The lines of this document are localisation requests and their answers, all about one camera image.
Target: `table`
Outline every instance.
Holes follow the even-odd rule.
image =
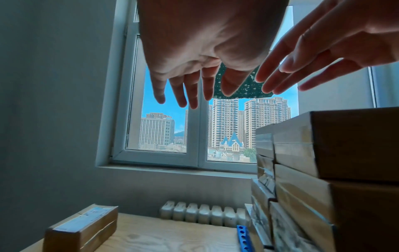
[[[42,252],[43,240],[22,252]],[[240,252],[236,228],[118,215],[116,232],[96,252]]]

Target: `green cloth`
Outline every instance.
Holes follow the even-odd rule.
[[[219,71],[216,74],[215,79],[215,92],[213,94],[213,98],[216,99],[237,99],[237,98],[246,98],[246,99],[253,99],[253,98],[267,98],[271,97],[273,93],[265,94],[262,92],[262,83],[257,83],[255,81],[255,75],[258,71],[257,67],[249,76],[246,78],[244,83],[241,87],[230,97],[226,97],[222,94],[220,89],[220,83],[222,81],[222,76],[226,71],[226,66],[222,63],[220,66]]]

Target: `mountain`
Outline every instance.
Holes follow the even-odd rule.
[[[175,137],[183,137],[183,136],[184,136],[184,130],[175,133]]]

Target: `blue strip with holes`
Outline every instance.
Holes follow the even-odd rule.
[[[238,241],[241,245],[241,252],[252,252],[251,239],[249,238],[249,231],[246,226],[237,225]]]

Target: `high-rise building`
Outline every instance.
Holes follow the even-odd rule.
[[[282,97],[252,99],[245,106],[246,147],[255,148],[255,130],[291,118],[288,100]]]
[[[241,143],[246,146],[245,141],[245,111],[244,110],[239,110],[238,111],[238,139],[240,140]]]
[[[230,138],[238,130],[238,99],[213,99],[212,145],[218,148],[224,137]]]
[[[184,145],[187,146],[187,132],[188,132],[188,109],[186,109],[186,119],[184,120]]]
[[[141,118],[139,145],[168,145],[175,136],[175,120],[163,113],[150,113]]]
[[[208,105],[208,147],[212,147],[212,105]]]

